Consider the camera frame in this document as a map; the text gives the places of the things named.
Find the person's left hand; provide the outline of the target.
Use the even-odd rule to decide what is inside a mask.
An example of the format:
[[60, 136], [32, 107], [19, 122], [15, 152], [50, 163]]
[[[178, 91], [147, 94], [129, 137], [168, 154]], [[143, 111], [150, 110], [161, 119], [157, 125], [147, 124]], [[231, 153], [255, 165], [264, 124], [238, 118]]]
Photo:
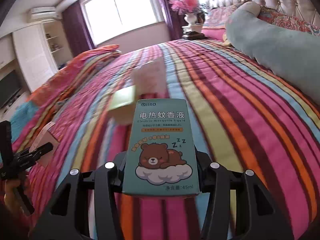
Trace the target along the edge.
[[19, 179], [5, 181], [4, 203], [10, 214], [13, 215], [18, 222], [28, 225], [27, 217], [25, 216], [19, 204], [18, 197], [16, 197], [14, 192], [14, 190], [20, 185], [21, 181]]

